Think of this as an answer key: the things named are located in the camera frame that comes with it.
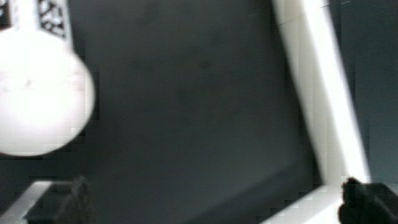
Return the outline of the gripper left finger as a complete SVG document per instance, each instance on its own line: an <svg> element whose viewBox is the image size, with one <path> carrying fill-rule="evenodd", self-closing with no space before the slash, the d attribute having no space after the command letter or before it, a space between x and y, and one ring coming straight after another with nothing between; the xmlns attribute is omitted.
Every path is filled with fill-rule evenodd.
<svg viewBox="0 0 398 224"><path fill-rule="evenodd" d="M97 224L88 179L36 181L0 215L0 224Z"/></svg>

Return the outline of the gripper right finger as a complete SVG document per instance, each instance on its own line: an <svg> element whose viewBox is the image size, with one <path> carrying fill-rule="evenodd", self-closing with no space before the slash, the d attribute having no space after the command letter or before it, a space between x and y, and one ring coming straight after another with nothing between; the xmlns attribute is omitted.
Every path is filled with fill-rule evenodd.
<svg viewBox="0 0 398 224"><path fill-rule="evenodd" d="M354 177L342 185L342 224L398 224L398 194L385 183L363 183Z"/></svg>

